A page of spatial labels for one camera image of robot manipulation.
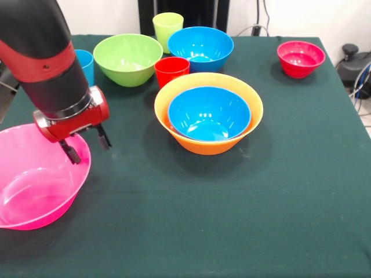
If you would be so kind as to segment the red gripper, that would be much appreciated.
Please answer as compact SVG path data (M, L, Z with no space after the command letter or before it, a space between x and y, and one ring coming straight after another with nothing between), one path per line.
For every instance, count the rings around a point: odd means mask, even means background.
M112 147L101 125L110 116L107 100L98 86L90 87L88 96L90 103L86 109L67 119L51 120L39 110L33 113L34 122L41 134L52 143L59 142L72 164L80 164L81 158L65 139L76 133L95 128L101 147L105 150Z

